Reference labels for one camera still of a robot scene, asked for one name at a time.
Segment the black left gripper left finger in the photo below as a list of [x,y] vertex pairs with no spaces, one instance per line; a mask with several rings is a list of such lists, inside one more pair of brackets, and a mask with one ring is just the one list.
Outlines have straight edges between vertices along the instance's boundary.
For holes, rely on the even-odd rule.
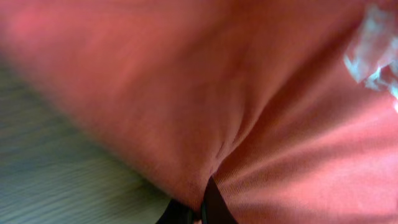
[[193,211],[184,204],[172,199],[155,224],[193,224],[193,222]]

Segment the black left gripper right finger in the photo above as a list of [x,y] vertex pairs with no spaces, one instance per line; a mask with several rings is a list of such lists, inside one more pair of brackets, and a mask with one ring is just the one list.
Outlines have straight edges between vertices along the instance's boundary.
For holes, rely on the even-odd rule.
[[238,224],[229,211],[214,179],[207,183],[201,205],[202,224]]

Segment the orange printed t-shirt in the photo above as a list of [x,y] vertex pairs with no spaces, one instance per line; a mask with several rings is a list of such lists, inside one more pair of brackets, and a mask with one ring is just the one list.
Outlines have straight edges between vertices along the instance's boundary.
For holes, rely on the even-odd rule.
[[194,212],[397,222],[396,1],[2,1],[1,55]]

